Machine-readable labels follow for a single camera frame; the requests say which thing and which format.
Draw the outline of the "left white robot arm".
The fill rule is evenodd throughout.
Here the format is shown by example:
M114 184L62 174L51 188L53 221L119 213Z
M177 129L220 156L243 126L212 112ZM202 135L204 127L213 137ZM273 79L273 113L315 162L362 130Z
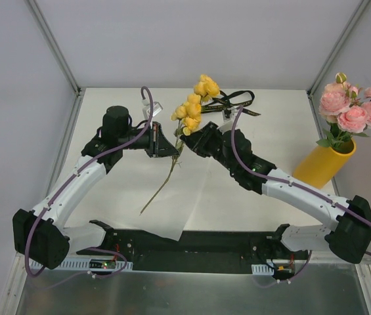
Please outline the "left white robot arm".
M43 268L54 269L68 254L89 247L99 255L113 250L113 238L97 223L66 227L74 209L112 170L124 150L143 150L150 158L173 157L179 153L165 138L160 123L147 121L143 128L134 128L131 121L127 108L109 107L102 126L85 145L64 182L32 210L16 212L12 218L14 246L24 255L26 267L34 261Z

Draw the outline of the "black ribbon gold lettering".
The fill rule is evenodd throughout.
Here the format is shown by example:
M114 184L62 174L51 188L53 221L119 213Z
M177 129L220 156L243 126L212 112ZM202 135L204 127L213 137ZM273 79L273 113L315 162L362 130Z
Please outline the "black ribbon gold lettering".
M233 103L231 100L238 96L248 95L249 99L243 102ZM201 114L209 114L214 112L222 112L226 118L230 118L233 110L243 107L243 114L247 114L253 117L260 116L259 113L247 110L246 108L253 104L255 100L255 94L250 90L241 90L236 91L231 94L226 94L223 91L220 91L220 96L212 98L212 101L208 104L202 105Z

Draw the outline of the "yellow flower stem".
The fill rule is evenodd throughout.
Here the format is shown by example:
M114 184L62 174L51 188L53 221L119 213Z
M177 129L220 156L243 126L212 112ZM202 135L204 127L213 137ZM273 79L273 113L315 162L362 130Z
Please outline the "yellow flower stem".
M144 213L146 208L152 203L154 198L161 192L164 186L169 182L175 166L178 164L179 158L184 148L183 141L180 136L190 136L196 132L202 121L202 105L207 103L212 98L220 95L220 87L210 76L201 74L198 83L193 88L193 93L187 96L187 99L180 106L176 107L171 115L171 120L177 122L177 127L174 130L175 148L178 154L171 158L171 167L168 176L154 193L154 195L147 201L141 209L140 215Z

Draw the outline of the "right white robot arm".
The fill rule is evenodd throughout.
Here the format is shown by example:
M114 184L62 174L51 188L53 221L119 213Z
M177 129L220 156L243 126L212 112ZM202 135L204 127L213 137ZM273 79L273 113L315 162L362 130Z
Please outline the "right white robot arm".
M222 132L210 122L181 140L198 156L218 161L244 189L283 201L319 221L316 226L280 225L271 242L276 258L329 249L348 263L363 259L371 242L371 208L366 199L347 199L304 185L256 156L240 130Z

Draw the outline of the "white wrapping paper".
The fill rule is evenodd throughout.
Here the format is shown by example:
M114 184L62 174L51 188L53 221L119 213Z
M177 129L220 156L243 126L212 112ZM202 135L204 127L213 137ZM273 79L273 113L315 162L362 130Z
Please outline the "white wrapping paper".
M83 226L96 219L114 228L178 240L200 201L210 165L210 159L188 148L176 165L169 157L149 158L142 150L126 150L83 196L66 226Z

